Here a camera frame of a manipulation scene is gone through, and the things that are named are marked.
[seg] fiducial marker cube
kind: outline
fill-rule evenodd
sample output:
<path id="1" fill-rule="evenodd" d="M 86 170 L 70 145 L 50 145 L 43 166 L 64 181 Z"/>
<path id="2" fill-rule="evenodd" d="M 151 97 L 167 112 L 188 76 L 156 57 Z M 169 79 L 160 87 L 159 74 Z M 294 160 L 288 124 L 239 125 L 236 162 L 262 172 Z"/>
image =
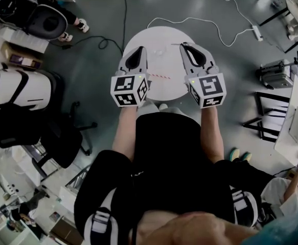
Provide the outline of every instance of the fiducial marker cube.
<path id="1" fill-rule="evenodd" d="M 222 105 L 226 86 L 222 73 L 188 79 L 188 89 L 201 109 Z"/>
<path id="2" fill-rule="evenodd" d="M 148 90 L 145 74 L 111 77 L 110 94 L 118 107 L 140 106 Z"/>

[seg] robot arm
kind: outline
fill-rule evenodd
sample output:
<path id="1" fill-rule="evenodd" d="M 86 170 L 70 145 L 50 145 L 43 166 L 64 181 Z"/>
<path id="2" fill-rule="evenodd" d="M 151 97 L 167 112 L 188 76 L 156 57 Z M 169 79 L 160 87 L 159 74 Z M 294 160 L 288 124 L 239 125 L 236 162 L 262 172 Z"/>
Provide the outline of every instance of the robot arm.
<path id="1" fill-rule="evenodd" d="M 179 46 L 186 76 L 185 83 L 200 108 L 221 105 L 226 97 L 224 76 L 212 55 L 194 43 Z"/>
<path id="2" fill-rule="evenodd" d="M 123 57 L 111 78 L 110 94 L 119 107 L 140 106 L 149 90 L 147 52 L 143 46 Z"/>

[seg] round white table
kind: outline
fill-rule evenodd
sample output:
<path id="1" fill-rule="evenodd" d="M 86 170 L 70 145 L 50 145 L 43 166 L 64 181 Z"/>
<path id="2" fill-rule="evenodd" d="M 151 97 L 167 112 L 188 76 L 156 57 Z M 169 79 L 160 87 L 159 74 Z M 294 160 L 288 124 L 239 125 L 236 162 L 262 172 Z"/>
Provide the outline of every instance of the round white table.
<path id="1" fill-rule="evenodd" d="M 148 99 L 169 101 L 188 92 L 179 51 L 179 44 L 184 42 L 194 43 L 188 35 L 175 28 L 151 27 L 136 34 L 126 45 L 124 56 L 139 46 L 147 50 L 147 72 L 151 81 Z"/>

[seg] cardboard box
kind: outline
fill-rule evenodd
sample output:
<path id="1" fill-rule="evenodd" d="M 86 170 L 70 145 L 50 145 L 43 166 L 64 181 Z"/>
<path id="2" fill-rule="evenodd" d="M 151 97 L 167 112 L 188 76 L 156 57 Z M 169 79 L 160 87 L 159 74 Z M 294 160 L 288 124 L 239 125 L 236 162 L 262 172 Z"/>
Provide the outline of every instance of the cardboard box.
<path id="1" fill-rule="evenodd" d="M 1 53 L 10 64 L 31 69 L 39 69 L 42 65 L 35 51 L 16 44 L 4 42 L 1 46 Z"/>

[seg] teal shoe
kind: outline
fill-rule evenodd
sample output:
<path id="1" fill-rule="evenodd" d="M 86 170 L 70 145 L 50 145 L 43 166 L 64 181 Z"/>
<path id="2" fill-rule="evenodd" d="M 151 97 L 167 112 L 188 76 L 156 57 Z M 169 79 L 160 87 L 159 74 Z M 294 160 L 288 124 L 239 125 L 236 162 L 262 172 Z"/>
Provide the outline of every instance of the teal shoe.
<path id="1" fill-rule="evenodd" d="M 230 154 L 230 161 L 234 161 L 236 158 L 240 157 L 240 149 L 233 149 L 231 154 Z"/>

